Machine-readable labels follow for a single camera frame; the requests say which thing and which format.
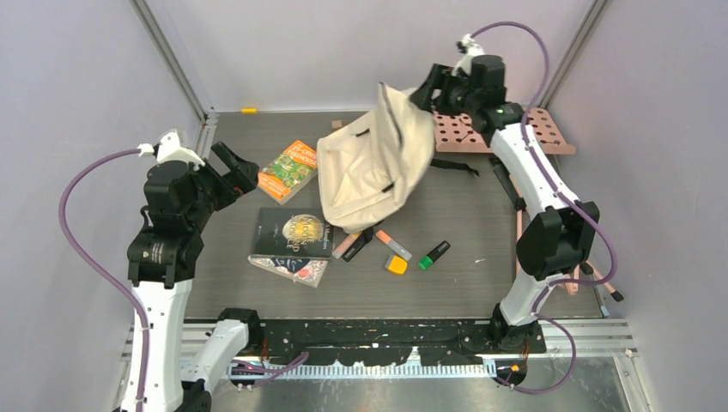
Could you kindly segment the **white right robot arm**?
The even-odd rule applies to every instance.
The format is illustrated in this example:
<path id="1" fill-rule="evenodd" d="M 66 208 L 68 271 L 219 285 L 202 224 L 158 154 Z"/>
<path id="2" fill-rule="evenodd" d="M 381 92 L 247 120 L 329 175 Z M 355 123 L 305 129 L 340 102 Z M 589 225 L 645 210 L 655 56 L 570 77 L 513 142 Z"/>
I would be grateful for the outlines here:
<path id="1" fill-rule="evenodd" d="M 536 109 L 507 101 L 503 59 L 469 35 L 457 48 L 458 63 L 434 65 L 409 99 L 428 112 L 467 116 L 492 149 L 494 173 L 515 207 L 530 217 L 516 243 L 519 272 L 489 322 L 489 340 L 507 353 L 533 334 L 552 288 L 588 258 L 599 209 L 581 201 L 550 164 L 532 124 Z"/>

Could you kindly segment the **green black highlighter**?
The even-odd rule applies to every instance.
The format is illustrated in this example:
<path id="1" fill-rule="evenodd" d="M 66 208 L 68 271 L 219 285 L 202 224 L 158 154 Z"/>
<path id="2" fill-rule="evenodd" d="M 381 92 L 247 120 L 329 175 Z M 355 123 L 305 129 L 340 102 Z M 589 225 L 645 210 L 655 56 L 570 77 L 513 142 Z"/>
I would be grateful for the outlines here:
<path id="1" fill-rule="evenodd" d="M 419 262 L 418 267 L 421 270 L 428 270 L 439 258 L 441 258 L 449 249 L 451 244 L 443 240 L 430 252 L 428 252 Z"/>

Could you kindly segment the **salmon grey highlighter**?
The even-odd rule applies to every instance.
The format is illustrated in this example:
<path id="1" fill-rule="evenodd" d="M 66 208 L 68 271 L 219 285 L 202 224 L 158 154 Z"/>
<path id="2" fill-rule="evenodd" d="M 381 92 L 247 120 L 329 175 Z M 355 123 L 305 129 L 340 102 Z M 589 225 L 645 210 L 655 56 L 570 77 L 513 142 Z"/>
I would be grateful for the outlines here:
<path id="1" fill-rule="evenodd" d="M 410 261 L 410 259 L 412 258 L 412 254 L 407 251 L 402 245 L 400 245 L 396 240 L 394 240 L 392 236 L 390 236 L 384 230 L 378 230 L 375 236 L 405 261 Z"/>

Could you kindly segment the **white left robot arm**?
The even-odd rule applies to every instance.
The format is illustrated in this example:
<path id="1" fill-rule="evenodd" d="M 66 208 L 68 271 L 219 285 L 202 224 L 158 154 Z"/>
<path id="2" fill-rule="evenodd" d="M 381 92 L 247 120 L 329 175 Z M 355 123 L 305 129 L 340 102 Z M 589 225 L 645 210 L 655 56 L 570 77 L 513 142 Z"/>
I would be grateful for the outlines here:
<path id="1" fill-rule="evenodd" d="M 212 152 L 227 166 L 217 172 L 182 143 L 178 130 L 156 145 L 140 145 L 155 165 L 143 186 L 143 226 L 127 249 L 136 315 L 130 375 L 121 411 L 209 411 L 212 393 L 239 353 L 256 354 L 264 341 L 257 311 L 224 309 L 211 336 L 181 362 L 185 309 L 203 250 L 202 232 L 216 211 L 258 186 L 257 164 L 219 142 Z"/>

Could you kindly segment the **cream canvas backpack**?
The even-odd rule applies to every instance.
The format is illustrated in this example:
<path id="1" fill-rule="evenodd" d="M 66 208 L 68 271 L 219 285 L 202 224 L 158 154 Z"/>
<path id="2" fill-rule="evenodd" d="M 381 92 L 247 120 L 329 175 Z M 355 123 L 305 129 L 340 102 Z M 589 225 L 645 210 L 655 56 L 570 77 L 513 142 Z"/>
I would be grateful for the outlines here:
<path id="1" fill-rule="evenodd" d="M 478 171 L 434 156 L 431 112 L 410 102 L 410 90 L 379 82 L 375 108 L 318 140 L 318 186 L 325 219 L 360 233 L 399 211 L 430 167 Z"/>

